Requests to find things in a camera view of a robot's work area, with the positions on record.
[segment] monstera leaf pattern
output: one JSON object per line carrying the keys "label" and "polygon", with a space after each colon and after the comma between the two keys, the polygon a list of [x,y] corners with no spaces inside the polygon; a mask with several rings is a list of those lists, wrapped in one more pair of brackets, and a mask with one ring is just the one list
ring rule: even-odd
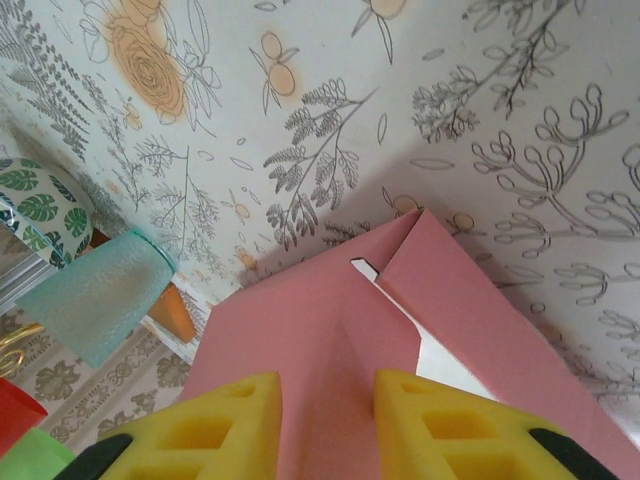
{"label": "monstera leaf pattern", "polygon": [[53,183],[53,186],[56,187],[56,189],[60,192],[60,194],[64,198],[66,198],[70,202],[74,202],[75,203],[76,197],[73,196],[73,193],[71,193],[69,191],[69,189],[67,187],[65,187],[60,180],[58,180],[53,175],[50,175],[49,178],[51,179],[51,183]]}
{"label": "monstera leaf pattern", "polygon": [[37,184],[36,174],[29,170],[14,170],[0,174],[0,185],[12,190],[33,190]]}
{"label": "monstera leaf pattern", "polygon": [[34,252],[38,252],[48,245],[47,240],[31,225],[24,229],[22,241]]}
{"label": "monstera leaf pattern", "polygon": [[92,225],[86,206],[35,160],[0,159],[0,208],[0,222],[56,268],[89,246]]}
{"label": "monstera leaf pattern", "polygon": [[64,226],[71,232],[71,235],[79,237],[87,228],[87,212],[82,208],[72,208],[64,217]]}
{"label": "monstera leaf pattern", "polygon": [[48,222],[58,213],[56,200],[51,195],[39,193],[23,200],[18,205],[18,211],[25,217],[36,222]]}

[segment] wall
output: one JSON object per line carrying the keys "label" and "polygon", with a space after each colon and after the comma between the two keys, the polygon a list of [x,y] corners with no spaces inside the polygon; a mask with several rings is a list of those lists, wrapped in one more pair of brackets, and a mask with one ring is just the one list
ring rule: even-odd
{"label": "wall", "polygon": [[637,2],[254,2],[0,0],[7,153],[211,303],[427,207],[635,428]]}

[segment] yellow foam block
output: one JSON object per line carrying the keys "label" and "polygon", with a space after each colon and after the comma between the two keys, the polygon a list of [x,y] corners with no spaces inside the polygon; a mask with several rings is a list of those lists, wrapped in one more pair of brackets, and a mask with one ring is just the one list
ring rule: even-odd
{"label": "yellow foam block", "polygon": [[100,480],[275,480],[280,376],[217,388],[109,431],[133,442]]}
{"label": "yellow foam block", "polygon": [[575,480],[528,433],[563,432],[501,403],[379,370],[374,409],[384,480]]}

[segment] green object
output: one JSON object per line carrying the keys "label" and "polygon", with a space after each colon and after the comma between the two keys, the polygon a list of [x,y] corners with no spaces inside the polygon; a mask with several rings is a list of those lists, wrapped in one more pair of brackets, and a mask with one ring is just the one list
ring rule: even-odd
{"label": "green object", "polygon": [[89,246],[94,206],[80,185],[53,164],[0,158],[0,224],[56,268]]}
{"label": "green object", "polygon": [[0,478],[51,480],[73,459],[71,450],[48,433],[32,428],[0,459]]}

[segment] pink paper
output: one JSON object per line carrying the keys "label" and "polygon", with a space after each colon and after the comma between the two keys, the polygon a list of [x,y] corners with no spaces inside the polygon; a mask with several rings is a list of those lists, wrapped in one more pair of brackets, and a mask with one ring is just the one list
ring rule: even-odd
{"label": "pink paper", "polygon": [[278,478],[380,480],[374,373],[414,373],[420,340],[354,258],[380,271],[378,285],[496,398],[557,423],[622,480],[637,478],[633,444],[429,213],[405,215],[216,306],[182,398],[276,370]]}
{"label": "pink paper", "polygon": [[406,215],[216,306],[182,399],[276,370],[283,392],[278,478],[379,480],[374,372],[415,372],[420,338],[350,261],[384,268],[417,218]]}
{"label": "pink paper", "polygon": [[428,212],[378,284],[496,398],[545,417],[621,479],[640,478],[640,452]]}

